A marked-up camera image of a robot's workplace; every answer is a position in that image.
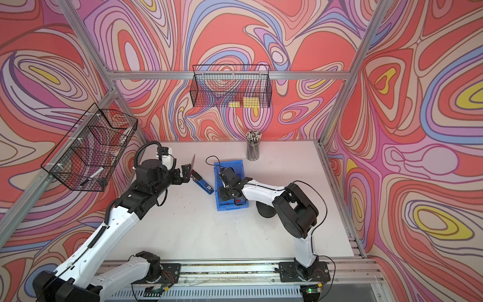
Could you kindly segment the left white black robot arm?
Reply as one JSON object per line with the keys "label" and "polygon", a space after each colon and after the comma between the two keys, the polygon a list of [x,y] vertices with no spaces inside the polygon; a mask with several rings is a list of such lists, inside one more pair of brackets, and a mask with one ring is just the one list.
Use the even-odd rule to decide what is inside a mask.
{"label": "left white black robot arm", "polygon": [[169,186],[189,182],[191,170],[191,164],[168,168],[158,159],[138,165],[136,180],[109,204],[98,229],[56,269],[34,278],[37,301],[106,301],[136,281],[158,283],[164,278],[160,257],[146,251],[107,273],[96,273],[121,239],[159,204],[159,196]]}

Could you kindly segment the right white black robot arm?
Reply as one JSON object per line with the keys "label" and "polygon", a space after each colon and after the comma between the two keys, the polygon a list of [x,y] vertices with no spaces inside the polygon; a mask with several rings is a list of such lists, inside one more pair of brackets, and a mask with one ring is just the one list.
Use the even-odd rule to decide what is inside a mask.
{"label": "right white black robot arm", "polygon": [[284,229],[294,238],[297,278],[309,281],[319,264],[311,234],[319,211],[304,191],[294,182],[280,187],[262,184],[251,177],[242,179],[231,167],[221,168],[219,178],[223,183],[219,189],[223,201],[254,201],[260,216],[279,217]]}

